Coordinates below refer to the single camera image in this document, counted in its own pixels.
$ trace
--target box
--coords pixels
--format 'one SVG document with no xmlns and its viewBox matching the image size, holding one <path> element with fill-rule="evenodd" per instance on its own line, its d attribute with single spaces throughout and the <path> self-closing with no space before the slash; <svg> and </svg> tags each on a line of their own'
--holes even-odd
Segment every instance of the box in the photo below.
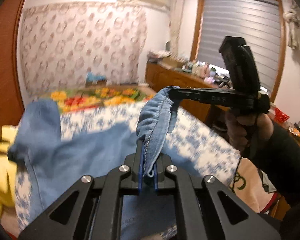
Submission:
<svg viewBox="0 0 300 240">
<path fill-rule="evenodd" d="M 184 62 L 178 62 L 174 59 L 171 59 L 170 57 L 164 57 L 162 62 L 170 65 L 173 68 L 175 68 L 175 67 L 182 68 L 182 66 L 185 64 Z"/>
</svg>

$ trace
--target window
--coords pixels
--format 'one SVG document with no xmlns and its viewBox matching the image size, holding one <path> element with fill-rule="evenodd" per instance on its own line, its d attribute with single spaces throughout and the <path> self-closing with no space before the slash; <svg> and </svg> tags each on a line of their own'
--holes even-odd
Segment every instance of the window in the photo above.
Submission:
<svg viewBox="0 0 300 240">
<path fill-rule="evenodd" d="M 253 52 L 260 85 L 270 91 L 277 90 L 282 73 L 278 70 L 283 67 L 285 51 L 281 0 L 202 0 L 198 13 L 199 9 L 194 58 L 225 68 L 218 51 L 224 37 L 244 37 Z"/>
</svg>

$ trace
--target wooden cabinet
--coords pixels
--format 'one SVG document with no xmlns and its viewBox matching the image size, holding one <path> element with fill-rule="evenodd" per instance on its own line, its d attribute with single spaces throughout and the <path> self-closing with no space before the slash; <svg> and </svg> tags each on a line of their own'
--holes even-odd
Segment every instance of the wooden cabinet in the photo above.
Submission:
<svg viewBox="0 0 300 240">
<path fill-rule="evenodd" d="M 156 92 L 167 86 L 179 86 L 181 88 L 211 88 L 212 86 L 194 75 L 168 70 L 154 63 L 147 63 L 146 82 Z M 183 100 L 181 106 L 200 121 L 206 123 L 210 105 L 197 101 Z"/>
</svg>

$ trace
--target door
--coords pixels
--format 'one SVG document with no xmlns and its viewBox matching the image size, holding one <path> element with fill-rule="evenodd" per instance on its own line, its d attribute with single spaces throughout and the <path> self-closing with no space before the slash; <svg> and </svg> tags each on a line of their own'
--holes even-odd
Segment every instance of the door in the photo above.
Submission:
<svg viewBox="0 0 300 240">
<path fill-rule="evenodd" d="M 15 53 L 23 1 L 4 0 L 0 6 L 0 126 L 17 125 L 24 111 Z"/>
<path fill-rule="evenodd" d="M 171 76 L 169 76 L 169 73 L 167 73 L 167 71 L 165 71 L 165 69 L 163 71 L 161 71 L 158 76 L 157 76 L 157 90 L 161 90 L 165 87 L 168 87 L 170 85 L 172 85 L 172 79 Z"/>
<path fill-rule="evenodd" d="M 154 89 L 156 85 L 154 79 L 157 76 L 157 74 L 158 74 L 158 65 L 148 62 L 146 67 L 146 82 L 149 84 L 149 87 L 151 87 L 152 89 Z"/>
</svg>

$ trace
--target roller blind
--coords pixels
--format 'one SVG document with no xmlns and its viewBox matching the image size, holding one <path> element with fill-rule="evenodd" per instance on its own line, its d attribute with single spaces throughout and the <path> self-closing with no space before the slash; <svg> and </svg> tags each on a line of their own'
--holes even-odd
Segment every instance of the roller blind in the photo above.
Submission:
<svg viewBox="0 0 300 240">
<path fill-rule="evenodd" d="M 261 86 L 272 90 L 277 75 L 281 25 L 275 0 L 204 0 L 197 60 L 225 68 L 225 36 L 244 37 L 257 65 Z"/>
</svg>

